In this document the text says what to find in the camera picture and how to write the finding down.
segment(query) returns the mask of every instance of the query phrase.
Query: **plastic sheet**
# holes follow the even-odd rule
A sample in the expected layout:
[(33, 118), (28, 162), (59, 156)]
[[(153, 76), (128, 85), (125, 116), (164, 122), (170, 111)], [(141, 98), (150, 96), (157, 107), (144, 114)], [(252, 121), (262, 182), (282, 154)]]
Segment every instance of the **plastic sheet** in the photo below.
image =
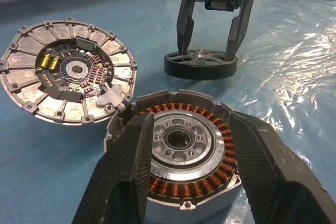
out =
[[(192, 89), (269, 122), (336, 200), (336, 1), (255, 0), (226, 80), (167, 76), (181, 0), (34, 0), (0, 6), (0, 51), (23, 24), (74, 17), (113, 31), (139, 64), (135, 96)], [(197, 4), (190, 48), (223, 50), (233, 15)], [(0, 223), (71, 223), (103, 153), (106, 123), (66, 127), (33, 118), (0, 89)], [(254, 223), (244, 191), (204, 223)]]

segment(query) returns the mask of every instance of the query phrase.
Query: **white plastic part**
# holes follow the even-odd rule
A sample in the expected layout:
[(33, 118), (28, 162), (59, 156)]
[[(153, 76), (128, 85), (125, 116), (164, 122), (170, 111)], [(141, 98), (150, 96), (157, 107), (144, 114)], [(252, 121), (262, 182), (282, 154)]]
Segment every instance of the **white plastic part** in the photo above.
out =
[(113, 107), (118, 108), (120, 112), (126, 109), (125, 105), (122, 103), (124, 98), (122, 97), (122, 86), (119, 84), (113, 85), (112, 88), (105, 82), (102, 89), (105, 91), (97, 99), (97, 106), (105, 106), (109, 103), (112, 104)]

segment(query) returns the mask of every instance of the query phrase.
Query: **black circuit board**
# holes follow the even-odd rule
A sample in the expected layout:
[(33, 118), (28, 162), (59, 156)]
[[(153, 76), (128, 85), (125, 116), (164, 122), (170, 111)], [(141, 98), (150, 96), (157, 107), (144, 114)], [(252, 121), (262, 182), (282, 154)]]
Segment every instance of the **black circuit board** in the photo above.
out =
[[(103, 56), (69, 44), (52, 50), (46, 70), (60, 91), (79, 92), (88, 98), (101, 94), (103, 84), (112, 81), (112, 66)], [(52, 69), (55, 58), (58, 61)]]

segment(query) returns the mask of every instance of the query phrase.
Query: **copper winding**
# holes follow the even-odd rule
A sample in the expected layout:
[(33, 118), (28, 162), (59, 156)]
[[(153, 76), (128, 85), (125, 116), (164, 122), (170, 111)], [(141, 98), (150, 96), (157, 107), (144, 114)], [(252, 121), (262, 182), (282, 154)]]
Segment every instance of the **copper winding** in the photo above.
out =
[(183, 191), (184, 191), (184, 197), (185, 198), (191, 197), (191, 191), (190, 191), (189, 185), (187, 183), (183, 184)]
[(156, 111), (156, 112), (160, 112), (160, 111), (161, 111), (161, 107), (160, 107), (160, 105), (156, 105), (156, 106), (154, 106), (154, 108), (155, 108), (155, 111)]
[(200, 112), (200, 114), (201, 114), (202, 116), (205, 116), (207, 112), (208, 112), (207, 110), (202, 110), (202, 111)]
[(218, 169), (216, 171), (218, 177), (220, 177), (224, 182), (230, 177), (225, 171)]
[(191, 110), (192, 109), (192, 105), (188, 104), (187, 107), (185, 108), (186, 110)]
[(149, 186), (149, 190), (155, 192), (159, 186), (159, 180), (157, 178), (152, 177), (151, 184)]
[(153, 108), (152, 107), (149, 107), (146, 109), (148, 112), (154, 112)]
[(236, 166), (236, 159), (234, 157), (224, 157), (223, 163), (230, 164)]
[(194, 112), (198, 113), (198, 111), (199, 111), (199, 107), (196, 106), (196, 107), (194, 108)]
[(162, 105), (163, 110), (169, 110), (168, 104), (164, 103)]
[(225, 156), (236, 156), (236, 152), (233, 149), (225, 149)]
[(203, 191), (207, 193), (214, 191), (215, 188), (220, 188), (220, 186), (227, 181), (228, 178), (233, 174), (236, 168), (236, 158), (235, 158), (235, 145), (233, 142), (233, 137), (231, 136), (231, 129), (227, 127), (225, 123), (221, 121), (220, 118), (214, 118), (215, 114), (208, 112), (207, 110), (202, 110), (200, 107), (193, 107), (191, 104), (183, 103), (163, 103), (161, 105), (156, 105), (154, 107), (147, 108), (144, 111), (141, 111), (140, 114), (148, 112), (160, 112), (162, 110), (169, 109), (179, 109), (194, 111), (200, 115), (211, 120), (212, 123), (216, 124), (217, 128), (220, 130), (224, 142), (225, 142), (225, 155), (223, 162), (220, 164), (219, 169), (217, 169), (213, 174), (209, 175), (207, 178), (199, 182), (192, 182), (192, 190), (188, 183), (178, 184), (162, 181), (158, 178), (152, 177), (150, 183), (150, 191), (162, 196), (172, 196), (174, 198), (192, 198), (197, 196), (204, 196)]
[(233, 137), (232, 136), (224, 136), (224, 142), (232, 142)]
[(209, 181), (206, 180), (206, 178), (204, 178), (204, 179), (202, 180), (202, 183), (203, 183), (203, 185), (204, 185), (204, 187), (205, 187), (205, 189), (206, 189), (207, 192), (210, 192), (210, 191), (213, 191), (213, 190), (214, 190), (214, 188), (213, 188), (212, 185), (209, 183)]
[(180, 189), (178, 186), (179, 185), (176, 183), (173, 185), (173, 197), (176, 197), (176, 198), (180, 196)]
[(226, 172), (228, 172), (229, 174), (232, 174), (234, 171), (235, 171), (235, 168), (228, 165), (228, 164), (225, 164), (225, 163), (222, 163), (220, 165), (220, 168)]
[(225, 148), (234, 149), (235, 144), (233, 142), (225, 142)]
[(216, 119), (214, 119), (212, 122), (213, 122), (214, 124), (219, 123), (219, 122), (220, 122), (220, 119), (219, 119), (219, 118), (216, 118)]
[(160, 187), (160, 192), (159, 194), (160, 195), (163, 195), (163, 196), (167, 196), (167, 193), (168, 193), (168, 187), (169, 187), (169, 184), (168, 182), (164, 182), (161, 187)]
[(226, 124), (225, 123), (220, 123), (219, 125), (217, 125), (217, 128), (222, 129), (225, 128)]
[(231, 129), (221, 130), (220, 132), (222, 135), (226, 135), (226, 134), (231, 133)]
[(211, 118), (213, 118), (214, 115), (215, 115), (214, 113), (210, 113), (209, 115), (206, 116), (206, 118), (208, 118), (209, 120), (211, 120)]
[(200, 185), (197, 182), (194, 182), (193, 185), (194, 185), (194, 189), (195, 189), (195, 195), (196, 196), (203, 195)]
[(214, 174), (212, 174), (210, 176), (211, 182), (216, 185), (217, 187), (219, 187), (220, 185), (222, 185), (223, 183), (219, 180), (219, 178), (217, 178)]

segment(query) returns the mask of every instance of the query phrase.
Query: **yellow capacitor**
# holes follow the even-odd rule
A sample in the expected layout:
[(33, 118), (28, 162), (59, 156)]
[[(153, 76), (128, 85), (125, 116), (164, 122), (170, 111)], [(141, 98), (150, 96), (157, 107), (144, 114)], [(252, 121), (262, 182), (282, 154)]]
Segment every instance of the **yellow capacitor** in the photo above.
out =
[(43, 58), (43, 61), (41, 63), (41, 67), (46, 68), (48, 66), (48, 62), (50, 60), (50, 54), (46, 54)]
[(53, 59), (53, 61), (51, 62), (49, 69), (50, 70), (55, 70), (58, 61), (59, 61), (59, 57), (55, 57)]

